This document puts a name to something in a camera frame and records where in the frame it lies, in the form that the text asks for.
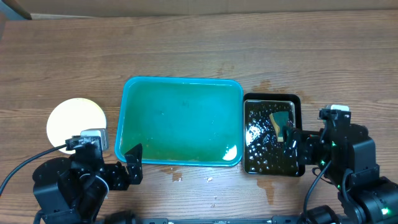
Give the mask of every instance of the green light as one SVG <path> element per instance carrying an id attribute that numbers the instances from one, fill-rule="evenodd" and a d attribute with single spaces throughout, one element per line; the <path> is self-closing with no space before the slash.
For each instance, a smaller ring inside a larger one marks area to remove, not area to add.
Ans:
<path id="1" fill-rule="evenodd" d="M 381 209 L 381 213 L 383 213 L 383 215 L 387 215 L 390 211 L 388 210 L 388 208 L 382 208 Z"/>

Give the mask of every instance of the round white disc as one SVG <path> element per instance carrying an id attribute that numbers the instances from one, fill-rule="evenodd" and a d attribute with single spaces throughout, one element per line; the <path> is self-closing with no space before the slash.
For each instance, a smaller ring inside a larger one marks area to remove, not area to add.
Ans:
<path id="1" fill-rule="evenodd" d="M 104 111 L 91 100 L 74 98 L 59 104 L 47 121 L 47 136 L 54 147 L 65 144 L 66 139 L 79 136 L 91 128 L 106 128 Z M 73 154 L 75 151 L 61 152 Z"/>

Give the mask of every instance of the wood grain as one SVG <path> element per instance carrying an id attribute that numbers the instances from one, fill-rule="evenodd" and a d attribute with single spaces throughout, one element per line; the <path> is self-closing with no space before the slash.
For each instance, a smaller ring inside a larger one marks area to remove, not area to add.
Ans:
<path id="1" fill-rule="evenodd" d="M 317 110 L 350 105 L 377 145 L 381 174 L 398 181 L 398 11 L 299 12 L 7 22 L 0 41 L 0 179 L 51 147 L 46 122 L 62 101 L 97 102 L 113 153 L 123 85 L 136 75 L 237 80 L 245 93 L 295 93 L 303 127 Z M 31 223 L 39 206 L 28 164 L 0 199 L 1 223 Z M 298 214 L 314 176 L 248 175 L 231 168 L 144 166 L 141 185 L 111 192 L 100 216 L 131 209 L 142 217 L 256 218 Z M 320 183 L 310 207 L 342 212 Z"/>

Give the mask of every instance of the water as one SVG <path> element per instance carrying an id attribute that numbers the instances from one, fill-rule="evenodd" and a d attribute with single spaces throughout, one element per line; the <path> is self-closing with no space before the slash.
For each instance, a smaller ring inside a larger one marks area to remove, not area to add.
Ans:
<path id="1" fill-rule="evenodd" d="M 242 93 L 236 86 L 137 82 L 133 87 L 128 91 L 122 154 L 141 143 L 143 162 L 222 164 L 241 150 Z"/>

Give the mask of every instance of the black container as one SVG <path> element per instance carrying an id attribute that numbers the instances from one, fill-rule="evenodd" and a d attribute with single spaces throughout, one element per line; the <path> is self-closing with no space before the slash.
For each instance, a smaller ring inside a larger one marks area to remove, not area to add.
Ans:
<path id="1" fill-rule="evenodd" d="M 269 115 L 288 111 L 291 126 L 302 129 L 301 102 L 293 94 L 248 93 L 244 96 L 243 167 L 248 174 L 300 177 L 304 165 L 295 154 L 285 156 L 284 143 L 277 142 Z"/>

